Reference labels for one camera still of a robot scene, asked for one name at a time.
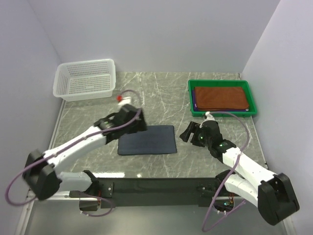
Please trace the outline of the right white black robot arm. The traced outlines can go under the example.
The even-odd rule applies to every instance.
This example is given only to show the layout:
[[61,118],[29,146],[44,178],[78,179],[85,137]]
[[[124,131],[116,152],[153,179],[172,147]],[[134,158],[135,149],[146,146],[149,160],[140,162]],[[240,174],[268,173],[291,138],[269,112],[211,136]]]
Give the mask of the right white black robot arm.
[[205,120],[201,124],[192,121],[179,137],[184,142],[206,147],[214,158],[231,168],[216,176],[215,186],[201,186],[204,195],[216,197],[234,193],[254,204],[270,225],[299,211],[289,177],[262,167],[234,143],[224,139],[215,120]]

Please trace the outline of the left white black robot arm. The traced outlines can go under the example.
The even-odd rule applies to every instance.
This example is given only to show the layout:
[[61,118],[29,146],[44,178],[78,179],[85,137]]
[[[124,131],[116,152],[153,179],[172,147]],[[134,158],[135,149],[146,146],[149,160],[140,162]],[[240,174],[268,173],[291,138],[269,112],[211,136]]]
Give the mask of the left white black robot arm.
[[88,197],[98,192],[98,180],[88,172],[65,172],[77,159],[102,147],[124,134],[147,130],[143,110],[130,104],[123,105],[96,121],[93,126],[74,139],[41,153],[32,151],[26,160],[22,177],[36,198],[46,200],[59,191],[81,191]]

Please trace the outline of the orange brown towel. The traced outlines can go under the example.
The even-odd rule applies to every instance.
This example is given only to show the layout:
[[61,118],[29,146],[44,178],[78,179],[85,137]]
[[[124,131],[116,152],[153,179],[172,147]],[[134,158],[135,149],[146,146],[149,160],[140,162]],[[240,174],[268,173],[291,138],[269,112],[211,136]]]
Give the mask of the orange brown towel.
[[241,87],[195,87],[196,106],[203,111],[246,110],[249,103]]

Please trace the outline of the purple towel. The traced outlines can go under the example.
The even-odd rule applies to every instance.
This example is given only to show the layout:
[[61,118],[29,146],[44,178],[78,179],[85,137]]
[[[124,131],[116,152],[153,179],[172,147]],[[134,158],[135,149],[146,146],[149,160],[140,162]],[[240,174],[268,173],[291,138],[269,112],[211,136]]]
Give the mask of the purple towel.
[[195,91],[194,91],[194,90],[192,90],[191,94],[192,94],[192,105],[193,105],[193,110],[194,110],[194,111],[197,111],[197,112],[199,112],[199,111],[223,111],[223,112],[231,111],[231,112],[248,112],[248,111],[249,111],[249,108],[247,108],[247,109],[243,109],[243,110],[241,110],[241,109],[212,109],[212,110],[199,109],[199,108],[197,107],[197,104],[196,104]]

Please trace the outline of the grey towel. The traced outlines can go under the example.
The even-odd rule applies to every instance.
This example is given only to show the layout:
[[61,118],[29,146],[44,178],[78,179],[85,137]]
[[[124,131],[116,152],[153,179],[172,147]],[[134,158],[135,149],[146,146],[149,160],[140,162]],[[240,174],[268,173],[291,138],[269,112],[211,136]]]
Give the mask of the grey towel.
[[117,153],[120,156],[177,153],[174,126],[151,125],[146,131],[123,135],[118,140]]

